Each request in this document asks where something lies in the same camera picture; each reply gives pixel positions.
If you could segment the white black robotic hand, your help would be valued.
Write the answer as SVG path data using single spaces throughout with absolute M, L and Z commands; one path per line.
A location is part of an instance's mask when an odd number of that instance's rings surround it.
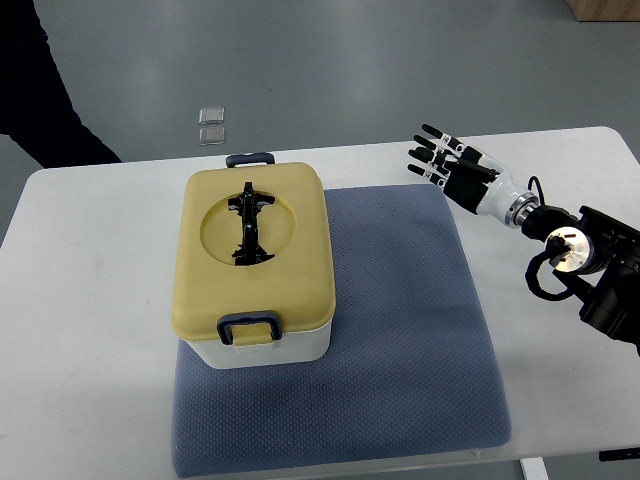
M 407 169 L 439 187 L 454 203 L 475 215 L 490 215 L 516 228 L 541 200 L 514 183 L 511 172 L 477 148 L 424 124 L 423 136 L 409 155 L 418 161 Z

